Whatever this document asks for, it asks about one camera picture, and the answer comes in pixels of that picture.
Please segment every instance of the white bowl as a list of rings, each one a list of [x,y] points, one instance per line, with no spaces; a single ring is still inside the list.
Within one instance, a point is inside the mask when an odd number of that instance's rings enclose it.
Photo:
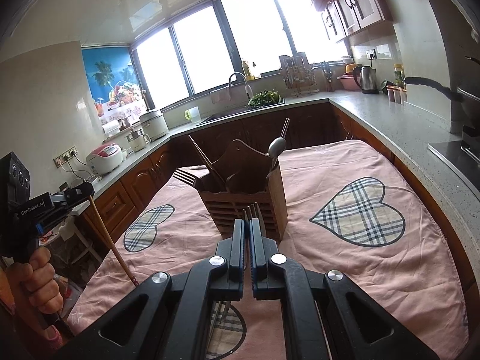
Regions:
[[[353,63],[353,58],[349,55],[347,56],[343,56],[342,57],[342,61],[345,65],[349,65],[349,64],[352,64]]]

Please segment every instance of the power outlet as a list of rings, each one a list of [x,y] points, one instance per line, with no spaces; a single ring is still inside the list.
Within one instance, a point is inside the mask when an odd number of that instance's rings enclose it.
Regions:
[[[53,159],[53,162],[57,166],[57,168],[60,168],[64,163],[66,163],[66,160],[71,160],[74,156],[71,153],[74,153],[75,155],[78,154],[78,150],[75,146],[72,146],[70,149],[68,149],[66,152],[60,154],[58,157]]]
[[[367,51],[367,59],[377,59],[377,52],[375,51],[375,49],[372,49],[372,50],[368,50]]]

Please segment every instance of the paper towel roll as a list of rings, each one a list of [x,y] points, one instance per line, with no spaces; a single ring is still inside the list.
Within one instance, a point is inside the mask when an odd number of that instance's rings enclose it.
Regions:
[[[102,126],[103,132],[105,133],[106,137],[112,137],[115,134],[120,132],[120,125],[117,120],[108,122]]]

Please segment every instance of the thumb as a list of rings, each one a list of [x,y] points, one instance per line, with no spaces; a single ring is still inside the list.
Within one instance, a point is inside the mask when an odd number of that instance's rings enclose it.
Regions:
[[[7,268],[5,273],[10,285],[19,285],[32,277],[33,268],[30,264],[15,262]]]

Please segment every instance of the window frame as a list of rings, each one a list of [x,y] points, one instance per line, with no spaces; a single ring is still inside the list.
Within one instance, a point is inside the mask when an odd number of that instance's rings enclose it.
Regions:
[[[282,24],[284,26],[283,30],[285,31],[286,37],[289,41],[290,48],[292,50],[293,56],[298,55],[297,48],[295,46],[295,42],[293,40],[292,34],[290,32],[289,25],[287,23],[287,20],[285,18],[285,15],[283,13],[282,8],[280,7],[280,3],[278,0],[274,0],[275,6],[277,7],[278,14],[280,15],[280,19],[282,20]],[[214,88],[209,88],[203,92],[199,93],[194,93],[193,86],[191,84],[191,80],[188,74],[188,68],[186,66],[186,63],[183,59],[182,56],[182,49],[179,45],[179,42],[177,40],[176,34],[175,34],[175,29],[173,25],[183,19],[184,17],[190,16],[204,8],[207,7],[213,7],[215,16],[217,17],[218,25],[220,26],[220,30],[223,35],[223,39],[225,41],[226,48],[229,52],[230,60],[232,62],[232,66],[234,71],[243,73],[243,68],[242,68],[242,58],[240,57],[240,53],[237,48],[237,44],[235,42],[235,38],[233,37],[233,33],[230,27],[229,20],[227,18],[227,15],[225,13],[225,10],[223,8],[221,0],[204,0],[199,2],[198,4],[194,5],[193,7],[190,7],[179,14],[173,16],[169,20],[159,23],[157,26],[154,26],[152,29],[149,31],[145,32],[143,35],[141,35],[135,42],[133,42],[130,46],[130,54],[132,55],[132,62],[134,69],[137,72],[137,76],[140,81],[140,86],[141,88],[146,90],[146,99],[147,99],[147,106],[150,109],[155,108],[155,103],[153,102],[152,97],[150,96],[150,90],[148,90],[148,85],[145,81],[145,76],[143,75],[142,71],[142,66],[140,64],[140,60],[138,59],[138,53],[137,53],[137,47],[139,44],[150,38],[152,35],[155,33],[164,30],[165,28],[169,29],[170,32],[170,37],[172,39],[173,47],[175,48],[175,52],[177,54],[177,59],[178,59],[178,64],[180,65],[180,68],[182,70],[183,74],[183,79],[185,80],[185,85],[187,86],[187,90],[189,93],[189,97],[186,97],[184,99],[178,100],[177,102],[174,102],[172,104],[169,104],[161,109],[162,112],[168,111],[170,109],[174,109],[176,107],[179,107],[180,105],[186,104],[192,100],[198,99],[199,97],[205,96],[208,93],[215,91],[217,89],[220,89],[222,87],[225,87],[228,83],[226,82],[225,84],[218,85]],[[350,50],[351,53],[351,48],[350,48],[350,43],[348,42],[348,39],[345,39],[345,46],[347,50]],[[341,60],[337,61],[329,61],[330,66],[336,66],[340,65],[343,62]],[[312,64],[313,67],[318,67],[320,66],[319,63]],[[268,76],[273,76],[275,74],[279,74],[279,70],[273,70],[270,72],[265,72],[262,73],[262,78],[263,77],[268,77]],[[232,85],[241,85],[243,84],[243,79],[236,79],[235,81],[232,81]]]

